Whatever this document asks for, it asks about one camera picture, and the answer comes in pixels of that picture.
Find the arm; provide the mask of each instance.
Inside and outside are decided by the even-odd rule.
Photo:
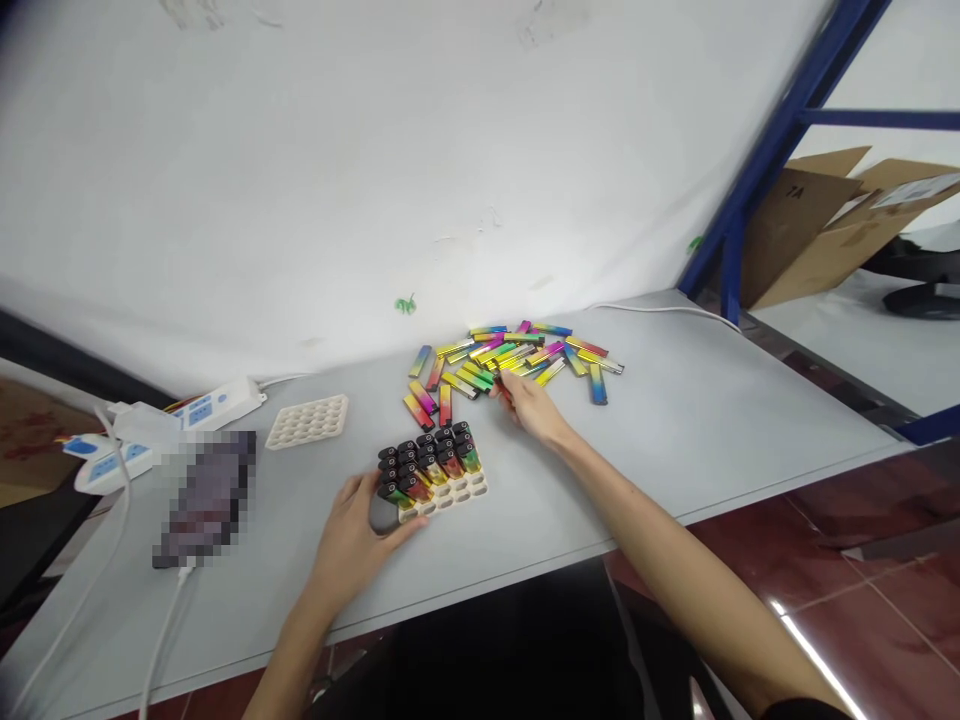
[[[813,698],[846,712],[780,621],[663,508],[567,424],[537,383],[504,373],[500,402],[580,481],[624,555],[663,610],[759,718],[776,702]]]
[[[369,515],[377,475],[350,478],[334,500],[313,570],[283,624],[244,720],[300,717],[334,618],[370,584],[393,552],[427,524],[426,518],[417,518],[386,537],[375,534]]]

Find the blue metal shelf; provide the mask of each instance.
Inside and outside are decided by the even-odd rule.
[[[680,279],[678,289],[687,297],[700,293],[720,262],[721,313],[739,322],[744,228],[811,125],[960,131],[960,112],[823,108],[889,5],[837,0]],[[897,430],[918,445],[960,434],[960,406]]]

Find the white table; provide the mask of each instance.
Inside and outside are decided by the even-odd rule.
[[[626,301],[689,303],[669,290]],[[610,404],[592,405],[585,378],[548,386],[571,423],[675,517],[692,523],[910,449],[719,322],[680,313],[597,309],[548,318],[610,350]],[[437,344],[454,338],[437,338]],[[401,398],[409,352],[268,390],[235,424],[260,435],[254,500],[236,543],[190,578],[154,699],[266,664],[300,591],[324,519],[344,479],[376,452],[419,434]],[[271,452],[277,410],[350,397],[344,433]],[[490,492],[435,518],[337,620],[330,641],[359,635],[606,552],[610,535],[574,479],[487,398],[456,395]],[[35,688],[29,717],[107,718],[133,709],[175,572],[150,567],[175,489],[159,473],[134,481],[124,543],[66,643]],[[114,509],[0,664],[18,689],[70,612],[113,536]],[[5,691],[6,702],[16,692]]]
[[[839,287],[749,316],[887,405],[924,417],[960,403],[960,323],[887,312],[914,280],[858,270]]]

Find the hand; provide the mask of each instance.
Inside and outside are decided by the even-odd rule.
[[[509,397],[499,385],[494,386],[490,397],[499,397],[500,404],[513,421],[540,442],[553,446],[564,442],[573,433],[547,391],[538,383],[509,371],[500,373],[500,380]]]
[[[427,524],[419,517],[383,537],[373,532],[370,501],[378,477],[375,470],[347,480],[323,528],[304,596],[315,596],[331,621],[373,581],[393,552]]]

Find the open cardboard box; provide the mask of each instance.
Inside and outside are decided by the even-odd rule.
[[[960,168],[884,160],[869,147],[787,163],[747,225],[740,304],[759,309],[831,290],[924,210],[960,192]]]
[[[83,461],[65,455],[57,436],[101,431],[96,418],[0,378],[0,508],[53,492],[73,476]]]

